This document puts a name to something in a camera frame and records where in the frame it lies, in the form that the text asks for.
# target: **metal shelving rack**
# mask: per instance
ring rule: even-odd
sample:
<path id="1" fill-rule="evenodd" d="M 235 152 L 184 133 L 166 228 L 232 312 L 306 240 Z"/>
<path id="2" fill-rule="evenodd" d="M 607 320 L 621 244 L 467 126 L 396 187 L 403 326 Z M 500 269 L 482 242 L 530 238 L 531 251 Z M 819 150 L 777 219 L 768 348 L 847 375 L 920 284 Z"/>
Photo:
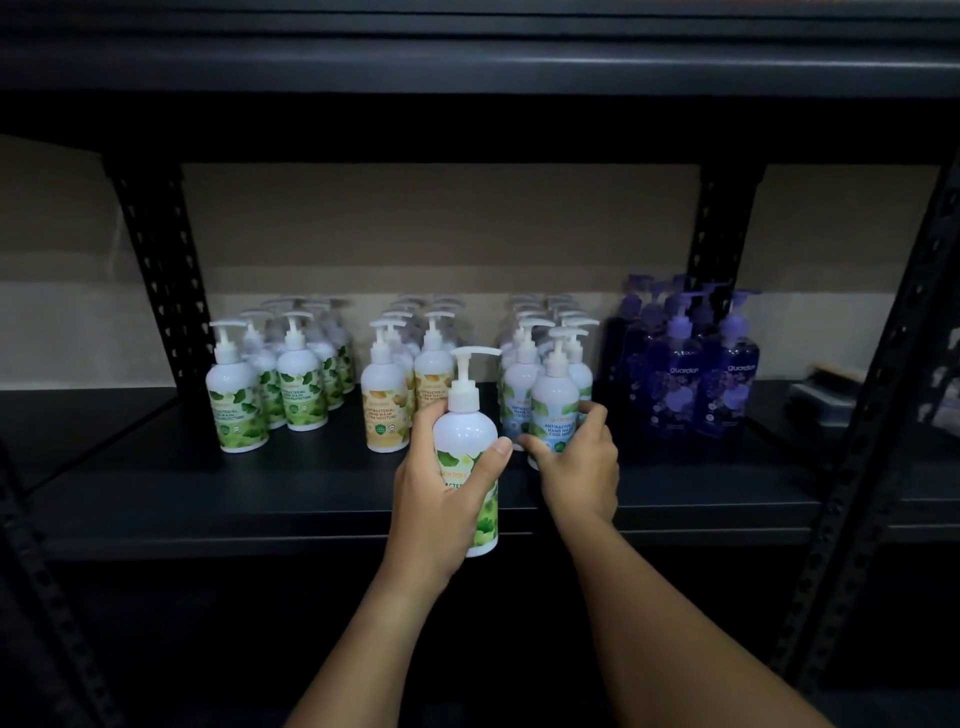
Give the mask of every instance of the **metal shelving rack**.
<path id="1" fill-rule="evenodd" d="M 767 500 L 760 483 L 741 494 L 742 502 L 711 502 L 695 490 L 684 491 L 691 502 L 657 501 L 650 496 L 656 476 L 641 492 L 630 485 L 632 469 L 648 483 L 651 473 L 663 473 L 671 485 L 684 471 L 656 460 L 623 468 L 618 523 L 647 543 L 809 544 L 771 667 L 813 692 L 877 544 L 960 534 L 955 508 L 920 508 L 924 520 L 913 522 L 923 499 L 907 490 L 924 472 L 918 442 L 946 386 L 934 386 L 932 372 L 946 366 L 957 374 L 948 337 L 960 327 L 960 8 L 720 0 L 682 8 L 646 0 L 465 0 L 453 12 L 441 0 L 267 5 L 161 0 L 144 12 L 133 3 L 86 0 L 0 11 L 0 94 L 10 102 L 0 132 L 103 155 L 180 397 L 124 437 L 105 436 L 109 442 L 79 453 L 30 494 L 18 487 L 16 467 L 4 468 L 3 546 L 11 558 L 0 583 L 3 636 L 10 636 L 14 616 L 35 628 L 39 637 L 21 640 L 18 659 L 37 680 L 47 676 L 56 686 L 58 719 L 123 724 L 47 560 L 235 555 L 250 553 L 251 544 L 255 553 L 282 553 L 272 545 L 290 543 L 272 539 L 277 504 L 264 504 L 266 518 L 248 525 L 252 530 L 216 533 L 227 544 L 216 552 L 198 535 L 207 533 L 203 516 L 216 511 L 215 500 L 198 506 L 196 533 L 165 541 L 161 532 L 126 540 L 111 534 L 117 514 L 85 513 L 71 497 L 82 488 L 119 493 L 119 473 L 110 483 L 111 473 L 84 469 L 103 453 L 128 458 L 142 469 L 143 486 L 156 492 L 198 473 L 213 473 L 205 485 L 214 491 L 236 478 L 249 485 L 270 471 L 271 457 L 291 454 L 263 449 L 252 468 L 225 464 L 210 433 L 187 424 L 202 419 L 187 416 L 192 408 L 206 407 L 202 379 L 211 348 L 179 163 L 210 160 L 699 163 L 688 262 L 694 286 L 735 281 L 765 163 L 942 165 L 852 425 L 829 452 L 811 455 L 817 467 L 785 454 L 796 449 L 771 449 L 769 442 L 788 438 L 761 420 L 755 429 L 765 439 L 742 456 L 764 477 L 781 478 L 779 494 Z M 456 134 L 423 126 L 451 108 L 460 120 Z M 245 114 L 264 109 L 269 118 L 251 128 Z M 371 134 L 370 118 L 396 122 Z M 502 118 L 511 124 L 491 125 Z M 547 123 L 561 131 L 557 120 L 565 118 L 578 119 L 576 134 L 542 133 Z M 160 467 L 154 450 L 171 432 L 187 435 L 166 443 L 174 464 Z M 353 518 L 331 506 L 356 490 L 349 477 L 338 480 L 338 452 L 360 458 L 369 487 L 364 513 Z M 304 465 L 329 476 L 329 493 L 307 504 L 324 513 L 310 524 L 322 535 L 385 533 L 396 463 L 363 458 L 331 437 Z M 958 472 L 952 463 L 937 465 Z M 184 472 L 171 477 L 177 467 Z M 711 453 L 692 465 L 721 481 L 736 480 L 736 467 L 735 459 Z M 806 485 L 782 489 L 798 479 Z M 527 474 L 508 472 L 504 482 L 513 493 L 504 497 L 505 531 L 548 528 Z M 937 502 L 955 501 L 947 494 Z M 77 522 L 86 522 L 86 531 L 71 530 Z"/>

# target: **beige wall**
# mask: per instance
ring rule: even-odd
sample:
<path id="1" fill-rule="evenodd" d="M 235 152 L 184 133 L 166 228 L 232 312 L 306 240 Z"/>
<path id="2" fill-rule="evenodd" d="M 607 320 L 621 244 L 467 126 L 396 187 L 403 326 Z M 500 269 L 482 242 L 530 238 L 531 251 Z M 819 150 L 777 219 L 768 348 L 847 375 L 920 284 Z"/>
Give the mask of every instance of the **beige wall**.
<path id="1" fill-rule="evenodd" d="M 458 292 L 478 343 L 504 294 L 577 292 L 598 317 L 627 271 L 685 266 L 693 166 L 187 165 L 215 316 L 281 293 L 341 293 L 348 327 L 396 293 Z M 761 375 L 865 368 L 924 212 L 930 167 L 767 170 L 740 283 Z M 99 160 L 0 137 L 0 388 L 171 383 Z M 360 347 L 360 353 L 366 347 Z M 588 347 L 592 355 L 594 347 Z"/>

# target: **finger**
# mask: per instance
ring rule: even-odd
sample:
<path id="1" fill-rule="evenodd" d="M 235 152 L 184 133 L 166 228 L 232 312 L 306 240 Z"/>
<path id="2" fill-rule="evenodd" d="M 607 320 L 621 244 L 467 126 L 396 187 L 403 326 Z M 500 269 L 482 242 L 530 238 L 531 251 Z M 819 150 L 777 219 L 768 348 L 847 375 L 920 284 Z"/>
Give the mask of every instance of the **finger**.
<path id="1" fill-rule="evenodd" d="M 517 441 L 523 446 L 523 449 L 533 455 L 541 470 L 548 467 L 550 461 L 557 457 L 549 445 L 533 435 L 520 435 Z"/>
<path id="2" fill-rule="evenodd" d="M 599 439 L 600 433 L 607 424 L 607 408 L 595 401 L 582 401 L 580 402 L 580 410 L 587 413 L 587 418 L 580 425 L 580 430 L 585 430 Z"/>
<path id="3" fill-rule="evenodd" d="M 503 474 L 503 469 L 510 462 L 514 452 L 514 445 L 509 437 L 498 438 L 480 455 L 480 459 L 473 464 L 473 470 L 467 482 L 460 488 L 461 498 L 467 508 L 475 516 L 480 512 L 483 499 L 486 497 L 496 479 Z"/>
<path id="4" fill-rule="evenodd" d="M 446 412 L 446 400 L 437 400 L 414 415 L 414 428 L 410 435 L 410 454 L 415 463 L 436 459 L 433 450 L 433 425 Z"/>

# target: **shelf upright post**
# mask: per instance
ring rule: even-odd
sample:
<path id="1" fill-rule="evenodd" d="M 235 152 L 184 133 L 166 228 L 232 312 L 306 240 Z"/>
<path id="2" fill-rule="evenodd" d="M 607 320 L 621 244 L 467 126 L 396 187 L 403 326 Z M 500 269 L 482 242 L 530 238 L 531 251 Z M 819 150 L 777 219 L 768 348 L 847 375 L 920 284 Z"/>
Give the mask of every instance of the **shelf upright post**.
<path id="1" fill-rule="evenodd" d="M 27 678 L 16 709 L 35 725 L 122 728 L 123 714 L 50 572 L 18 486 L 0 443 L 0 659 Z"/>
<path id="2" fill-rule="evenodd" d="M 701 283 L 726 283 L 712 296 L 713 310 L 722 316 L 747 239 L 756 187 L 763 180 L 765 165 L 759 162 L 716 162 L 700 168 L 700 199 L 693 240 L 686 262 L 686 289 Z"/>
<path id="3" fill-rule="evenodd" d="M 104 157 L 104 169 L 123 209 L 180 399 L 205 403 L 213 337 L 180 166 L 114 154 Z"/>
<path id="4" fill-rule="evenodd" d="M 832 469 L 832 490 L 770 663 L 802 692 L 820 675 L 864 585 L 909 477 L 910 444 L 956 361 L 960 328 L 960 153 L 934 187 L 900 289 Z"/>

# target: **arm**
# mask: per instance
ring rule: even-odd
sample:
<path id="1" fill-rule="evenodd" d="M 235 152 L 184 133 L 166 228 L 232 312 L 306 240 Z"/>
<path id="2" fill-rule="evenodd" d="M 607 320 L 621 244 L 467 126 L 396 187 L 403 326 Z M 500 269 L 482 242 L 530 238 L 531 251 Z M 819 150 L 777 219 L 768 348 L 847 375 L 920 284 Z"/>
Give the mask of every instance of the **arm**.
<path id="1" fill-rule="evenodd" d="M 573 557 L 604 683 L 626 728 L 827 728 L 829 723 L 707 619 L 614 529 L 619 468 L 607 411 L 562 455 L 540 440 L 543 496 Z"/>
<path id="2" fill-rule="evenodd" d="M 484 496 L 512 452 L 497 440 L 459 490 L 447 490 L 433 449 L 446 400 L 417 414 L 407 457 L 394 479 L 394 512 L 376 577 L 286 728 L 396 725 L 417 637 L 473 543 Z"/>

